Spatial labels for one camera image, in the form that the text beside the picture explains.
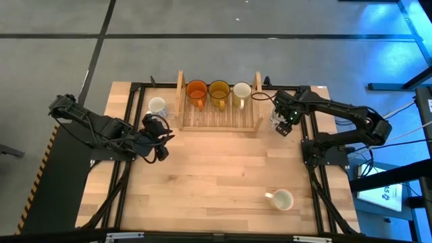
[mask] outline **mug handle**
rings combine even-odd
[[[225,109],[225,101],[220,101],[219,102],[219,108],[221,111],[223,111]]]
[[[264,196],[269,200],[273,199],[273,197],[274,197],[274,195],[272,193],[268,193],[268,192],[266,194],[264,194]]]
[[[200,109],[200,111],[201,111],[201,110],[203,110],[203,108],[204,108],[203,101],[202,101],[202,100],[199,100],[199,101],[198,101],[198,109]]]

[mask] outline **amber glass mug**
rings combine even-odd
[[[230,94],[230,86],[227,82],[222,80],[212,82],[210,84],[209,93],[211,103],[223,111],[228,102],[228,95]]]
[[[204,109],[207,100],[207,84],[202,80],[193,80],[186,86],[186,94],[189,102],[198,107],[200,111]]]

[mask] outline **yellow black hazard stripe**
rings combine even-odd
[[[49,153],[51,152],[51,147],[53,146],[54,138],[55,138],[55,135],[57,134],[58,128],[59,128],[59,126],[55,126],[54,131],[51,134],[51,137],[49,139],[49,143],[47,146],[47,150],[45,151],[45,154],[44,154],[43,159],[42,159],[42,163],[39,166],[39,171],[36,174],[36,179],[33,182],[32,190],[30,191],[30,196],[27,198],[26,206],[24,206],[24,211],[21,214],[20,221],[18,222],[18,228],[17,228],[17,231],[15,232],[15,234],[21,234],[22,228],[24,227],[24,222],[26,221],[27,214],[30,210],[30,207],[32,206],[34,196],[36,195],[36,191],[38,189],[39,182],[42,178],[42,173],[45,169],[45,165],[47,164],[48,156],[49,156]]]

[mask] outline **white mug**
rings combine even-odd
[[[275,193],[266,193],[265,197],[269,199],[270,204],[277,210],[290,210],[294,205],[294,198],[291,192],[284,189],[279,189]]]
[[[244,103],[249,99],[252,89],[249,84],[245,82],[239,82],[232,88],[234,93],[233,104],[240,109],[244,108]]]
[[[160,115],[166,118],[168,116],[167,103],[161,97],[152,98],[148,102],[147,114]]]

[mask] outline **mug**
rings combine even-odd
[[[227,84],[227,82],[223,80],[212,82],[209,88],[211,103],[223,111],[228,102],[228,95],[230,94],[230,91],[230,86]]]
[[[234,96],[232,97],[233,104],[240,109],[243,109],[244,102],[247,101],[250,94],[252,93],[251,87],[245,82],[239,82],[234,85],[232,91],[234,93]]]
[[[275,193],[266,193],[265,197],[269,199],[270,204],[277,210],[290,210],[294,205],[294,198],[291,192],[284,189],[279,189]]]
[[[148,102],[147,114],[160,115],[166,118],[168,116],[167,103],[161,97],[152,98]]]
[[[207,84],[202,80],[193,80],[186,86],[186,94],[189,102],[198,107],[200,111],[204,109],[207,100]]]

